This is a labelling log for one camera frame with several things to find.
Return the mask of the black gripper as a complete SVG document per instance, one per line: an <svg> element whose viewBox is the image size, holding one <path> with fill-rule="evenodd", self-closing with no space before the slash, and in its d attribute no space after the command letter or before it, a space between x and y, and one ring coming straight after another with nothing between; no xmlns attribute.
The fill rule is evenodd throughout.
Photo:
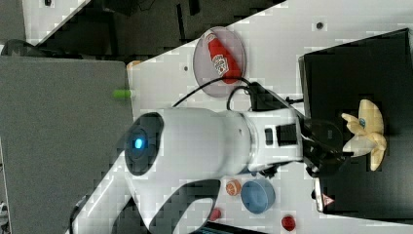
<svg viewBox="0 0 413 234"><path fill-rule="evenodd" d="M332 122L304 118L300 121L303 162L311 177L334 176L350 161L343 151L342 131Z"/></svg>

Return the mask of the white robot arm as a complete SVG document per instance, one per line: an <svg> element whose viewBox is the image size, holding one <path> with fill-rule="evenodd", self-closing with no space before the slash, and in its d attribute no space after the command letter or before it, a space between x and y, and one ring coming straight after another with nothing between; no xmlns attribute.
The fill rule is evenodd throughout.
<svg viewBox="0 0 413 234"><path fill-rule="evenodd" d="M135 202L150 234L190 234L210 217L223 177L292 162L317 172L342 161L343 146L333 123L293 108L148 112L126 131L112 167L65 234L111 234L128 202Z"/></svg>

